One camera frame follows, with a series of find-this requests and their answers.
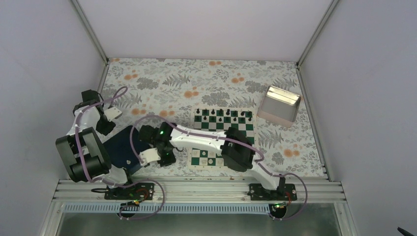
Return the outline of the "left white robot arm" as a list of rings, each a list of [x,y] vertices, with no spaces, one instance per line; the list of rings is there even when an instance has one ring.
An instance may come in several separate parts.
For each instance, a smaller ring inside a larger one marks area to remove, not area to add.
[[[121,117],[122,111],[113,105],[105,108],[104,103],[112,103],[113,99],[104,100],[95,90],[82,92],[82,100],[73,109],[71,129],[55,142],[69,178],[74,182],[103,181],[108,187],[117,188],[124,199],[133,198],[137,185],[125,169],[111,163],[98,136],[113,131],[114,120]]]

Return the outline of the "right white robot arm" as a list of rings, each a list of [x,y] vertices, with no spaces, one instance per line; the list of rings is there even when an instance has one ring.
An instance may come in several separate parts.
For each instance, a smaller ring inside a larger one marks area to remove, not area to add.
[[[135,153],[142,166],[151,162],[170,165],[175,161],[174,149],[206,150],[221,156],[227,168],[249,172],[266,190],[270,199],[279,200],[285,194],[285,177],[269,171],[262,164],[264,154],[236,128],[210,132],[163,122],[159,128],[143,125],[139,130],[139,140],[151,145],[151,148]]]

